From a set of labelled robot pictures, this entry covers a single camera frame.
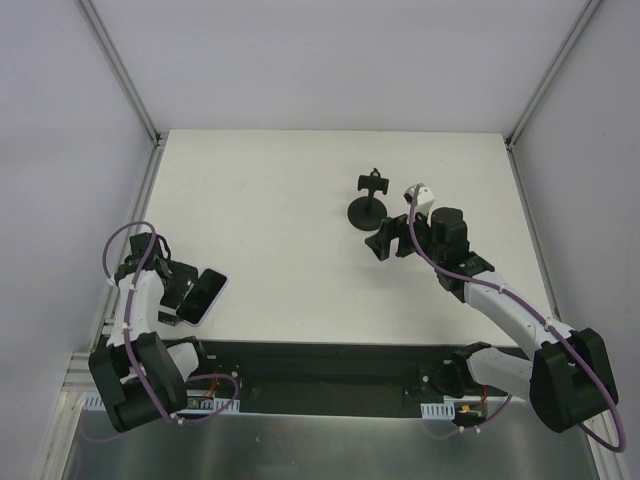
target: black clamp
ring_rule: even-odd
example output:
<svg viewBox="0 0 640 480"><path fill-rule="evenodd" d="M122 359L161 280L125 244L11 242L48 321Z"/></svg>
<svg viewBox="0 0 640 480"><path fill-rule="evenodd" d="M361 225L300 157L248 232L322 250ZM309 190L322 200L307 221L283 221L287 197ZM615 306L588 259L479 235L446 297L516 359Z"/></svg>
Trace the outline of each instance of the black clamp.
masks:
<svg viewBox="0 0 640 480"><path fill-rule="evenodd" d="M456 350L451 355L450 361L436 367L430 376L429 384L442 395L453 398L473 395L480 385L471 377L467 360L471 358L471 355L485 348L491 348L491 345L485 342L476 342Z"/></svg>
<svg viewBox="0 0 640 480"><path fill-rule="evenodd" d="M408 216L386 218L380 223L377 233L365 239L378 260L389 258L391 241L398 239L396 256L404 258L415 253L413 239L409 233ZM482 272L493 272L493 265L469 250L467 224L462 210L442 207L431 213L431 225L426 215L417 213L414 220L416 239L425 254L445 270L467 277ZM465 282L436 272L440 285L464 302Z"/></svg>
<svg viewBox="0 0 640 480"><path fill-rule="evenodd" d="M114 275L116 284L126 276L135 273L150 242L150 233L139 233L129 238L131 254L125 258L124 263L116 270ZM171 250L162 235L156 235L151 254L142 268L145 271L154 270L160 277L164 285L164 295L160 300L160 305L169 310L177 310L185 301L187 295L194 291L192 287L198 285L200 281L196 267L171 259ZM161 323L176 326L183 319L174 313L159 312L158 320Z"/></svg>
<svg viewBox="0 0 640 480"><path fill-rule="evenodd" d="M347 217L351 225L358 230L371 232L380 227L380 223L387 216L387 208L377 198L374 198L375 192L387 194L389 188L389 179L382 178L377 168L374 168L369 175L360 175L358 177L358 191L369 190L366 197L356 198L349 209Z"/></svg>

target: round black base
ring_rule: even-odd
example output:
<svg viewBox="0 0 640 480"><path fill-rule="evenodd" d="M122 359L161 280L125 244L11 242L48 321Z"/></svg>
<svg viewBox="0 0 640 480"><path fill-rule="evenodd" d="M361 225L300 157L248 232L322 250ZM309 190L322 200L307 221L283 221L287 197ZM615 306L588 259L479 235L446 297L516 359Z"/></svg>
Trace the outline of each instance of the round black base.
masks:
<svg viewBox="0 0 640 480"><path fill-rule="evenodd" d="M365 209L369 199L367 197L356 198L347 210L347 217L351 225L358 230L372 232L380 228L380 223L387 217L387 207L384 206L377 198L372 200L371 209L367 212Z"/></svg>

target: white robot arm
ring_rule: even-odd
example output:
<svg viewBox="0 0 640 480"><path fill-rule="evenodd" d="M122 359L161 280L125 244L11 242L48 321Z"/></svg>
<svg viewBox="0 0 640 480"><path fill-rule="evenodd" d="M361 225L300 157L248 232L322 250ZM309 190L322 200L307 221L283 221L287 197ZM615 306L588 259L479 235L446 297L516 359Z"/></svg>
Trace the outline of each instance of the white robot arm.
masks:
<svg viewBox="0 0 640 480"><path fill-rule="evenodd" d="M397 257L417 251L434 268L445 290L491 319L526 357L507 355L482 342L469 345L430 377L429 383L436 390L460 398L470 388L493 386L529 401L547 427L562 432L602 413L608 405L600 387L583 368L576 367L559 342L560 336L577 351L617 403L606 348L596 332L575 331L551 316L541 323L542 317L535 317L525 308L529 304L508 287L494 267L470 250L461 210L438 208L429 219L435 197L421 184L407 189L404 197L411 204L412 218L400 215L383 220L380 230L365 240L366 245L379 260L389 257L391 241L395 239Z"/></svg>
<svg viewBox="0 0 640 480"><path fill-rule="evenodd" d="M118 282L119 300L111 336L107 340L107 347L124 345L124 316L127 294L133 283L134 274L131 273ZM160 300L165 294L165 286L160 275L155 270L144 271L138 279L136 295L131 307L131 341L134 342L142 333L156 331ZM167 348L169 356L180 371L184 381L198 368L198 354L193 343L179 343ZM135 377L132 373L122 379L123 382Z"/></svg>

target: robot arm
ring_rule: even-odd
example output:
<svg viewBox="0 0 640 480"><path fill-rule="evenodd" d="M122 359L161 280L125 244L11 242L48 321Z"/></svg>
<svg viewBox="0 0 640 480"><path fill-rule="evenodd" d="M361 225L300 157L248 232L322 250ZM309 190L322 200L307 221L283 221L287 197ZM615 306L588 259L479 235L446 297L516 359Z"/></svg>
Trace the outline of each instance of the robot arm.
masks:
<svg viewBox="0 0 640 480"><path fill-rule="evenodd" d="M416 185L404 196L408 203L415 203L415 237L434 265L440 284L458 300L496 323L527 357L507 355L482 342L469 345L456 352L450 362L430 377L430 384L436 390L460 398L470 386L499 388L528 400L543 423L555 432L602 413L607 404L601 392L547 330L553 326L596 373L614 402L618 402L606 348L597 333L591 329L575 331L551 317L546 318L546 325L539 323L520 303L502 293L507 288L504 278L489 262L470 250L462 211L439 208L431 213L429 222L427 215L434 203L431 191ZM394 239L398 239L397 257L416 251L408 220L407 215L387 218L380 230L365 240L379 260L389 257ZM500 288L489 288L487 284Z"/></svg>
<svg viewBox="0 0 640 480"><path fill-rule="evenodd" d="M172 261L169 252L165 257L158 238L152 255L142 266L135 285L136 293L127 312L127 297L134 288L135 271L140 267L150 241L151 235L148 233L131 237L132 253L118 267L113 279L118 286L119 301L111 336L106 345L98 347L89 356L89 370L109 419L119 432L161 416L133 371L125 346L126 329L141 371L168 414L186 408L186 380L206 356L195 337L163 341L155 332L159 320L175 325L179 321L177 312L180 311L180 305L192 304L192 297L201 297L202 294L198 290L198 270ZM160 312L160 306L175 310L176 314ZM127 314L129 325L125 323Z"/></svg>

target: metal floor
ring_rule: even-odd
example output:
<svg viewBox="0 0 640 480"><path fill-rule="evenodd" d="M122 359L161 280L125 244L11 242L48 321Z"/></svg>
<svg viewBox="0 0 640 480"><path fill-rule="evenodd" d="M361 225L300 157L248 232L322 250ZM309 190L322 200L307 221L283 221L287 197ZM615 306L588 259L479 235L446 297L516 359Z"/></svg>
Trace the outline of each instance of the metal floor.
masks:
<svg viewBox="0 0 640 480"><path fill-rule="evenodd" d="M513 402L479 435L437 441L427 425L435 433L451 429L413 419L228 414L189 427L157 421L95 443L115 432L106 413L83 411L63 478L598 478L582 432L554 434L523 403Z"/></svg>

